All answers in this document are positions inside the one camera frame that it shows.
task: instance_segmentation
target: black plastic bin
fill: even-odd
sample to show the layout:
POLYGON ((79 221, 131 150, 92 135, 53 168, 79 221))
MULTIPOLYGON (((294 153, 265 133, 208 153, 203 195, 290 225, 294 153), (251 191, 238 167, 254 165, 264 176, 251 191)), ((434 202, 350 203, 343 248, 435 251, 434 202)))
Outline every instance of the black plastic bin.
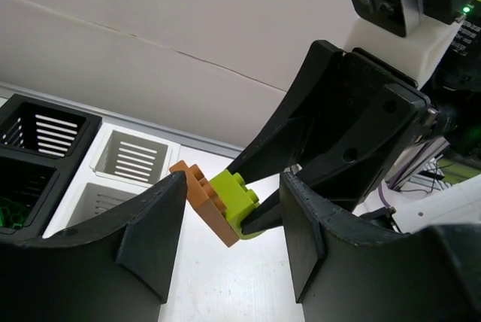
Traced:
POLYGON ((0 239, 41 235, 101 118, 14 95, 0 108, 0 239))

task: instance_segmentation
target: green lego brick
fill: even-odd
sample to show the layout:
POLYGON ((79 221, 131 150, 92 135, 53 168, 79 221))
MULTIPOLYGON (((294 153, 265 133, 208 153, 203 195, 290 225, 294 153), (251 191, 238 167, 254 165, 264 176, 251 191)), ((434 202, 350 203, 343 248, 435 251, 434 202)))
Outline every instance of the green lego brick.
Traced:
POLYGON ((246 188, 239 173, 232 175, 226 169, 210 180, 210 185, 227 207, 224 217, 240 239, 252 239, 262 234, 242 234, 241 222, 259 206, 259 198, 253 190, 246 188))

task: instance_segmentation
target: white table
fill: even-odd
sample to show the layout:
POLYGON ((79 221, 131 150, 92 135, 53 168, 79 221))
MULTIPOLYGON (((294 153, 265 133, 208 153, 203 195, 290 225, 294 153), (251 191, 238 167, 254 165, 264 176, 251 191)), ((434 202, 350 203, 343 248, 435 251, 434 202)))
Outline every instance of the white table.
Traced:
MULTIPOLYGON (((230 159, 182 147, 180 159, 211 179, 230 159)), ((277 176, 251 185, 265 200, 277 176)), ((189 203, 180 233, 168 303, 159 322, 304 322, 295 303, 282 228, 227 248, 189 203)))

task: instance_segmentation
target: lego brick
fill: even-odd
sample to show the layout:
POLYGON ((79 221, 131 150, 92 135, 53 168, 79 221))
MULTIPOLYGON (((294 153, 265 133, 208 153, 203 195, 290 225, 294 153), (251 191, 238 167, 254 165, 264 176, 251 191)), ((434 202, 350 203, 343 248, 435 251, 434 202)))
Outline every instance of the lego brick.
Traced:
POLYGON ((228 247, 239 240, 237 233, 222 215, 226 210, 222 199, 217 195, 209 181, 197 165, 188 167, 181 160, 169 169, 171 172, 183 171, 187 178, 187 200, 194 211, 213 230, 228 247))
POLYGON ((227 207, 224 216, 240 239, 252 239, 261 233, 243 235, 241 222, 259 206, 259 198, 253 190, 246 188, 246 183, 239 173, 232 175, 224 170, 210 180, 220 199, 227 207))

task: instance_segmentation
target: white basket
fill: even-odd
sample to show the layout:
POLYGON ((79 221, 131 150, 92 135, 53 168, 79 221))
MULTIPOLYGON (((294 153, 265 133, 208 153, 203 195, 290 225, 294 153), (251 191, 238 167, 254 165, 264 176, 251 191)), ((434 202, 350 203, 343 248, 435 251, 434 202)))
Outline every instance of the white basket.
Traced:
POLYGON ((179 152, 171 141, 102 124, 43 238, 143 193, 168 174, 179 152))

